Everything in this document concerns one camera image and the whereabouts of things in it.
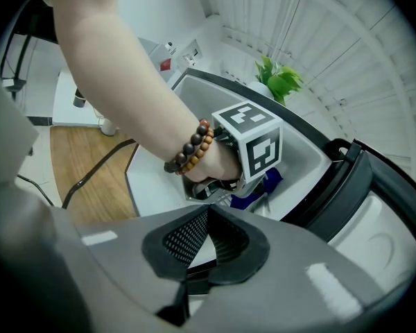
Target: wooden bead bracelet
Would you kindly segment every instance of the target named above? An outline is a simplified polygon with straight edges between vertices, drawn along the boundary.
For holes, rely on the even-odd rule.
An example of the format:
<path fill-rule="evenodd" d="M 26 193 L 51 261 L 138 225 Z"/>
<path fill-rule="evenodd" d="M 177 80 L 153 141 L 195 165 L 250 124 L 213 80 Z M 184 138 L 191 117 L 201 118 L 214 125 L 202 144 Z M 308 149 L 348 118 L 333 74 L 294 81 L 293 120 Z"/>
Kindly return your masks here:
<path fill-rule="evenodd" d="M 164 170 L 167 173 L 176 173 L 177 175 L 185 174 L 190 171 L 213 142 L 214 131 L 209 127 L 206 119 L 201 119 L 196 133 L 191 136 L 191 142 L 183 146 L 182 152 L 175 155 L 174 159 L 165 163 Z"/>

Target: white cube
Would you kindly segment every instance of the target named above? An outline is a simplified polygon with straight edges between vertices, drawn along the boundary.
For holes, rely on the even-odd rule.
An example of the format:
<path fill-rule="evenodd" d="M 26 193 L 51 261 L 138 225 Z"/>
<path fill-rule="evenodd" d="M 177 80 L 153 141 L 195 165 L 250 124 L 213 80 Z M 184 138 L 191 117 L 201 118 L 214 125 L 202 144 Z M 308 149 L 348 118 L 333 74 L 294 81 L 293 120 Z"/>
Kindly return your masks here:
<path fill-rule="evenodd" d="M 244 101 L 212 114 L 237 141 L 245 182 L 262 176 L 281 161 L 284 120 L 267 109 Z"/>

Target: hand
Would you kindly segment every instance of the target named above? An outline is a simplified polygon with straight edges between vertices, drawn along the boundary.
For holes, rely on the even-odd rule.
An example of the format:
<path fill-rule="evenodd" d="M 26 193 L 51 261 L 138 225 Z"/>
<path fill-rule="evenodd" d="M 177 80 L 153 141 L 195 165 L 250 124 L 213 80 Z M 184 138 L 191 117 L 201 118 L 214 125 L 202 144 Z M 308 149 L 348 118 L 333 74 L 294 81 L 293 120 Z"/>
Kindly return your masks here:
<path fill-rule="evenodd" d="M 197 166 L 185 176 L 193 182 L 201 182 L 206 178 L 235 180 L 241 174 L 242 166 L 237 152 L 232 147 L 214 141 Z"/>

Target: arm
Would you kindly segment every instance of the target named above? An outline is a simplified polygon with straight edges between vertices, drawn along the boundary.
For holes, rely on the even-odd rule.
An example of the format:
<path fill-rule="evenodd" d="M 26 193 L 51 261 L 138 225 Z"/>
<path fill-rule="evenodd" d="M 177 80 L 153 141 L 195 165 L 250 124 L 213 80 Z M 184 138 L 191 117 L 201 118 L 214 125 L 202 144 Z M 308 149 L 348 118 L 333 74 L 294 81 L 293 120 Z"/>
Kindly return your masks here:
<path fill-rule="evenodd" d="M 53 7 L 58 41 L 80 91 L 152 154 L 173 159 L 198 120 L 121 21 L 117 0 L 53 0 Z M 231 150 L 213 142 L 187 175 L 228 180 L 238 178 L 240 168 Z"/>

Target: blue object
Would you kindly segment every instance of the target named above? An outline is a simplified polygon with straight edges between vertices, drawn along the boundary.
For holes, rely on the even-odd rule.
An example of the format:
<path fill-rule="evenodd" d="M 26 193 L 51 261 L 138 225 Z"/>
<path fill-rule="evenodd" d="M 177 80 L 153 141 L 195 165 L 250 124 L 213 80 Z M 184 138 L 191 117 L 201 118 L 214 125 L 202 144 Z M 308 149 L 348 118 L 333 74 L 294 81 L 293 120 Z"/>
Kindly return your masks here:
<path fill-rule="evenodd" d="M 260 192 L 252 192 L 245 198 L 240 198 L 235 195 L 231 195 L 230 207 L 244 210 L 250 206 L 255 200 L 262 197 L 264 193 L 271 194 L 277 187 L 277 185 L 283 180 L 280 173 L 276 168 L 271 168 L 266 171 L 266 177 L 263 178 L 263 189 Z"/>

